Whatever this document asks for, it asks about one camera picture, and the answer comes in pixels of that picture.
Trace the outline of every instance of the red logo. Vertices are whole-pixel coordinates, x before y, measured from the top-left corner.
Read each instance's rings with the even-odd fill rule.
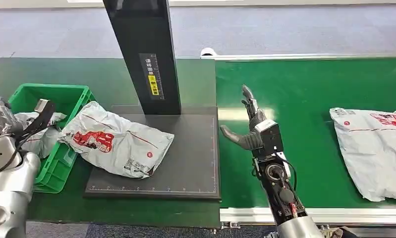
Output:
[[[383,125],[394,125],[396,126],[396,114],[370,114],[376,118]]]
[[[84,135],[78,131],[74,135],[73,140],[79,145],[108,153],[112,150],[113,138],[114,135],[102,131],[89,131]]]

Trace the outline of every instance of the gray carpet floor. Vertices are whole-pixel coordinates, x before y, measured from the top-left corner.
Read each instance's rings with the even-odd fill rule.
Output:
[[[177,57],[396,53],[396,5],[172,7]],[[0,10],[0,57],[121,58],[103,8]],[[268,228],[163,229],[28,222],[29,238],[261,238]]]

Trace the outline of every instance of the yellow label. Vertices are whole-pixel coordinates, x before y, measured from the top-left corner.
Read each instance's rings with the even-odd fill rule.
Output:
[[[151,92],[153,93],[153,95],[158,96],[159,92],[156,77],[154,75],[148,75],[148,81],[150,81]]]

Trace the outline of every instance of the white courier bag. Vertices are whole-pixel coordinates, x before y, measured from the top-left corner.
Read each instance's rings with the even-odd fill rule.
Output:
[[[174,135],[131,122],[89,102],[59,134],[59,140],[109,173],[147,178],[157,169]]]
[[[339,147],[358,191],[370,201],[396,198],[396,112],[330,109]]]

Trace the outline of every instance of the black measuring board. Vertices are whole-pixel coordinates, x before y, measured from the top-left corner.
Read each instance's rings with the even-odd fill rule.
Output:
[[[181,115],[119,115],[174,134],[174,140],[154,174],[127,178],[93,168],[86,196],[142,196],[220,199],[217,108],[183,111]]]

